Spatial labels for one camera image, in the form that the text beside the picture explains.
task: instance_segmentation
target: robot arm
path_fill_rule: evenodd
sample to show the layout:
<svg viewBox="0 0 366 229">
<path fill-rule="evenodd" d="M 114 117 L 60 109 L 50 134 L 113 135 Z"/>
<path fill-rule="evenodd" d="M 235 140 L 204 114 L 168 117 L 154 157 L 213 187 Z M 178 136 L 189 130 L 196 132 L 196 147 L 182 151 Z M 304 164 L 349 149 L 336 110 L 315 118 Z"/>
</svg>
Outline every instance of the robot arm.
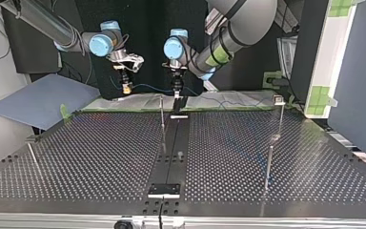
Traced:
<svg viewBox="0 0 366 229">
<path fill-rule="evenodd" d="M 121 29 L 116 21 L 100 24 L 101 32 L 79 33 L 66 20 L 54 14 L 36 0 L 0 0 L 0 5 L 44 33 L 63 52 L 91 52 L 107 57 L 122 75 L 124 94 L 132 90 L 132 73 L 137 73 L 144 59 L 128 54 Z"/>
<path fill-rule="evenodd" d="M 164 46 L 173 72 L 184 66 L 203 80 L 210 79 L 215 69 L 228 63 L 236 52 L 257 43 L 273 24 L 277 8 L 276 0 L 207 2 L 228 19 L 228 25 L 217 25 L 210 46 L 197 53 L 187 43 L 187 31 L 181 29 L 172 30 Z"/>
</svg>

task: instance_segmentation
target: end effector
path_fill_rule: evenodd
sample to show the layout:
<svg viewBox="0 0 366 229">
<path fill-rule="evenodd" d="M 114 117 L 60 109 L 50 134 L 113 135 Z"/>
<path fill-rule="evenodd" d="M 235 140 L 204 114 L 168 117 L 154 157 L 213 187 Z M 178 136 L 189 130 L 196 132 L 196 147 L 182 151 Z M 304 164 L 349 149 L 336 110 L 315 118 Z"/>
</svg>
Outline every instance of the end effector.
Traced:
<svg viewBox="0 0 366 229">
<path fill-rule="evenodd" d="M 138 73 L 144 63 L 144 58 L 134 53 L 128 53 L 125 44 L 128 35 L 122 35 L 116 21 L 107 21 L 100 24 L 101 32 L 84 32 L 81 34 L 82 44 L 61 46 L 55 43 L 58 50 L 64 52 L 81 52 L 87 50 L 99 57 L 106 57 L 113 63 L 115 70 L 121 74 L 123 94 L 132 92 L 132 74 Z"/>
</svg>

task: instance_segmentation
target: black cable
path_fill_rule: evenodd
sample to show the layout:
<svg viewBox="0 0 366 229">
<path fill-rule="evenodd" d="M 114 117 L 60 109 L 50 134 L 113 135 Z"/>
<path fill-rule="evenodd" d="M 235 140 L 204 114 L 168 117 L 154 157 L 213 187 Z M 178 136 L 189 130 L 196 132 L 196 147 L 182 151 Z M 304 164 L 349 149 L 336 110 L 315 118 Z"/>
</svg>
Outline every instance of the black cable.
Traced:
<svg viewBox="0 0 366 229">
<path fill-rule="evenodd" d="M 77 81 L 83 83 L 82 74 L 74 66 L 72 66 L 71 64 L 69 64 L 69 63 L 67 63 L 65 61 L 62 61 L 62 63 L 63 63 L 64 68 L 66 68 L 68 70 L 69 77 L 73 76 Z"/>
<path fill-rule="evenodd" d="M 283 21 L 282 21 L 282 24 L 281 24 L 281 29 L 282 29 L 282 32 L 281 32 L 281 36 L 280 36 L 280 43 L 281 43 L 281 62 L 283 64 L 283 68 L 284 68 L 284 74 L 283 76 L 287 79 L 288 81 L 288 85 L 290 86 L 290 90 L 291 92 L 293 93 L 294 97 L 296 100 L 298 101 L 301 101 L 295 94 L 295 91 L 293 89 L 293 85 L 291 84 L 291 80 L 290 80 L 290 77 L 287 75 L 287 66 L 286 66 L 286 63 L 285 63 L 285 59 L 284 59 L 284 49 L 283 49 L 283 36 L 284 36 L 284 22 L 285 22 L 285 16 L 287 15 L 287 10 L 288 10 L 288 5 L 286 5 L 286 8 L 285 8 L 285 11 L 284 11 L 284 14 L 283 14 Z M 301 106 L 301 104 L 299 104 L 299 107 L 301 108 L 302 112 L 305 113 L 305 109 Z"/>
<path fill-rule="evenodd" d="M 159 215 L 158 215 L 159 229 L 163 229 L 163 222 L 162 222 L 163 201 L 164 201 L 164 198 L 162 199 L 162 204 L 160 205 Z"/>
</svg>

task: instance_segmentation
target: perforated metal table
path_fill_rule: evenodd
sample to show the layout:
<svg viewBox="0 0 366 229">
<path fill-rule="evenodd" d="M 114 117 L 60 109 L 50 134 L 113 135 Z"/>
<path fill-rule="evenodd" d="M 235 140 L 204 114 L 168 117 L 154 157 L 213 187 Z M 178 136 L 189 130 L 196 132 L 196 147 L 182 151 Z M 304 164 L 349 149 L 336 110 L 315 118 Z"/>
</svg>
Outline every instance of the perforated metal table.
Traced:
<svg viewBox="0 0 366 229">
<path fill-rule="evenodd" d="M 0 214 L 366 219 L 366 164 L 279 115 L 189 113 L 163 132 L 159 113 L 79 114 L 33 146 L 38 163 L 27 147 L 0 162 Z M 154 183 L 180 184 L 180 198 L 148 198 Z"/>
</svg>

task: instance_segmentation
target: metal post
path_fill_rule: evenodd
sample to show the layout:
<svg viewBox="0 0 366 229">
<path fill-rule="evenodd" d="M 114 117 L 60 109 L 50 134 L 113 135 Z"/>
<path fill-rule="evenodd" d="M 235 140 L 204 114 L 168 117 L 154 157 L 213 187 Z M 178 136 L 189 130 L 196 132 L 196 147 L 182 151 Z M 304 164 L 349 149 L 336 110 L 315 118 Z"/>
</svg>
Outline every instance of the metal post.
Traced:
<svg viewBox="0 0 366 229">
<path fill-rule="evenodd" d="M 34 150 L 32 149 L 31 143 L 28 142 L 29 151 L 31 153 L 32 160 L 34 163 L 38 163 L 37 157 L 35 157 Z"/>
<path fill-rule="evenodd" d="M 264 188 L 265 188 L 266 191 L 269 190 L 269 179 L 270 179 L 270 170 L 272 168 L 273 149 L 274 149 L 274 146 L 270 146 L 269 155 L 268 155 L 268 158 L 267 158 L 266 181 L 264 183 Z"/>
<path fill-rule="evenodd" d="M 280 126 L 278 127 L 278 134 L 279 135 L 281 135 L 281 126 L 283 124 L 284 106 L 285 105 L 281 105 Z"/>
<path fill-rule="evenodd" d="M 17 15 L 18 11 L 12 1 L 0 5 Z M 69 46 L 75 39 L 69 24 L 47 9 L 40 1 L 22 0 L 19 16 L 22 20 L 44 33 L 47 37 L 62 46 Z"/>
<path fill-rule="evenodd" d="M 162 130 L 165 131 L 165 116 L 163 114 L 163 95 L 160 95 L 160 115 L 162 118 Z"/>
</svg>

